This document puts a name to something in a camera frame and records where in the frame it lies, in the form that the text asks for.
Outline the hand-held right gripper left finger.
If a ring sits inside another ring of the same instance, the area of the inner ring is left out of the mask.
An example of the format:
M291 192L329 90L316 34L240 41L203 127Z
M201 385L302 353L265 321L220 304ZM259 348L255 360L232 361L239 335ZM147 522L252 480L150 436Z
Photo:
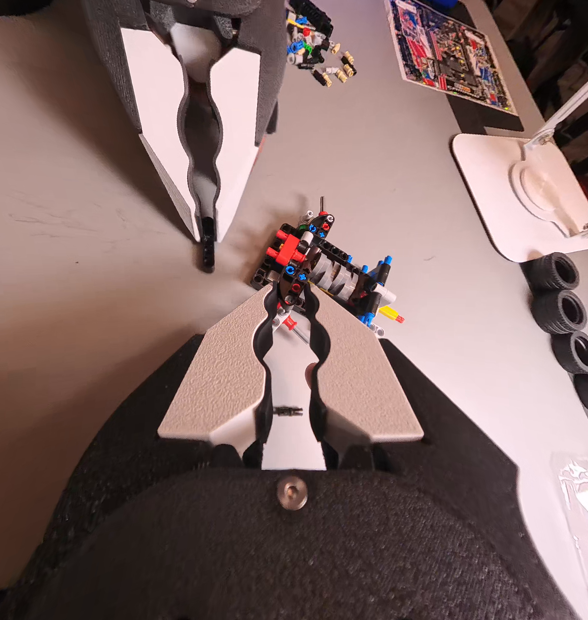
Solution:
M212 445L267 441L273 405L265 356L276 313L276 285L268 284L207 330L160 423L160 438Z

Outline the lego instruction booklet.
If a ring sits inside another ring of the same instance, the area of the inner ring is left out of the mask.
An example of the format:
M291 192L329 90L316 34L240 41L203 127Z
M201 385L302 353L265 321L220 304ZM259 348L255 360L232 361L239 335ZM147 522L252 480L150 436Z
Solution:
M386 1L402 79L518 115L489 39L422 1Z

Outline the small black lego arm piece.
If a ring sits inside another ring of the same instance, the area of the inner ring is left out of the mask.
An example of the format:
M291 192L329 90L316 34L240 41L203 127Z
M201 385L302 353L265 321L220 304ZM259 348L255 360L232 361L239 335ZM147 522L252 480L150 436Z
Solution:
M311 275L309 266L290 261L281 269L276 279L279 304L285 310L299 305L301 293L304 291Z

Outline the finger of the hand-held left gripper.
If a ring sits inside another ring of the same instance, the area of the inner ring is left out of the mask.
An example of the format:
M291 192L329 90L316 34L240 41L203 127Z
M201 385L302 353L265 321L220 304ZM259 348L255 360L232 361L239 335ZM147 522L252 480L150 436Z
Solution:
M208 94L219 127L213 159L217 242L228 232L259 151L255 143L259 71L260 56L240 48L229 49L210 68Z
M199 242L200 209L190 188L193 168L184 135L188 79L170 44L151 30L120 30L138 118L139 137L191 236Z

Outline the clear plastic bag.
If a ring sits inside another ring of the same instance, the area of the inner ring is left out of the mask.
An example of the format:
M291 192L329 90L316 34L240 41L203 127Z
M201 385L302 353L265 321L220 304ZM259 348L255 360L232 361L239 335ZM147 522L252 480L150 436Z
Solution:
M588 458L556 453L552 455L552 470L588 591Z

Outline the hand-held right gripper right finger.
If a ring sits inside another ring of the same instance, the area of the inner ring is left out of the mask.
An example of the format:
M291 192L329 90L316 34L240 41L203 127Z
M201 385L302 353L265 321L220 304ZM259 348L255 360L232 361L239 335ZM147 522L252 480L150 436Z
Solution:
M317 286L305 287L309 417L315 438L333 450L413 442L423 429L375 334Z

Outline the lego car chassis assembly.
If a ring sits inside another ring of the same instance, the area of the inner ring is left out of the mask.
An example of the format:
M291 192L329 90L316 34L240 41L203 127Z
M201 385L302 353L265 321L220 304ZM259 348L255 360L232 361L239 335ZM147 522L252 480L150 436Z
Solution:
M392 256L381 259L375 267L357 266L348 252L327 240L334 223L335 217L325 209L321 196L317 213L308 210L296 226L286 222L275 232L249 283L256 290L276 283L279 272L290 261L309 266L311 275L306 285L316 286L382 338L384 330L374 322L377 315L401 324L405 321L391 306L396 295L387 288ZM306 314L304 291L292 312Z

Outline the black lego beam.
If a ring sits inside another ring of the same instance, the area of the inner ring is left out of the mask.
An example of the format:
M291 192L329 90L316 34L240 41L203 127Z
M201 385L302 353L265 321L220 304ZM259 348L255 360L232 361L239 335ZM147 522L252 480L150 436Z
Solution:
M214 218L210 216L201 219L201 266L207 274L212 274L215 268L216 231Z

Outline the pile of loose lego pieces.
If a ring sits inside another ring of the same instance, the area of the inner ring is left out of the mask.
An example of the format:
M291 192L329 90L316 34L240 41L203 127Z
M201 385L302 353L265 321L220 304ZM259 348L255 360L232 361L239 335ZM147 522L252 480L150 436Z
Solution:
M357 74L349 51L332 38L329 16L313 1L285 1L287 63L311 75L323 88Z

